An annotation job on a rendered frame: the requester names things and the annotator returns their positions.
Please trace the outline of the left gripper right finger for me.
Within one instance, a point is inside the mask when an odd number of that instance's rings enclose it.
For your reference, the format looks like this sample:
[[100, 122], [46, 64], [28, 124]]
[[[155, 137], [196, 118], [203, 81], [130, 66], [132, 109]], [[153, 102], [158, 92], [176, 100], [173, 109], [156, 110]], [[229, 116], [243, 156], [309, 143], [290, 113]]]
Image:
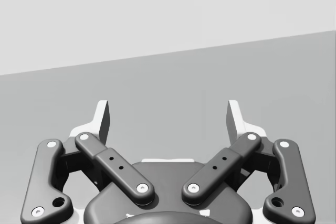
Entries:
[[314, 223], [314, 210], [298, 144], [271, 142], [265, 130], [244, 121], [239, 103], [230, 100], [226, 126], [230, 146], [219, 151], [182, 187], [182, 200], [198, 206], [223, 183], [237, 190], [254, 171], [267, 174], [273, 192], [262, 214], [272, 223]]

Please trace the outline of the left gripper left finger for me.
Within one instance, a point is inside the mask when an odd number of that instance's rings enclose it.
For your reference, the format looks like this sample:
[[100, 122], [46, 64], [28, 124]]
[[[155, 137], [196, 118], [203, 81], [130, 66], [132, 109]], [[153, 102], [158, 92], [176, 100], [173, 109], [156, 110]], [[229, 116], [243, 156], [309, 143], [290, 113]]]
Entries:
[[116, 150], [106, 147], [109, 105], [98, 102], [91, 122], [71, 130], [68, 139], [48, 139], [37, 146], [20, 214], [22, 223], [63, 223], [74, 207], [63, 192], [69, 174], [83, 171], [99, 190], [114, 183], [134, 204], [155, 198], [154, 186]]

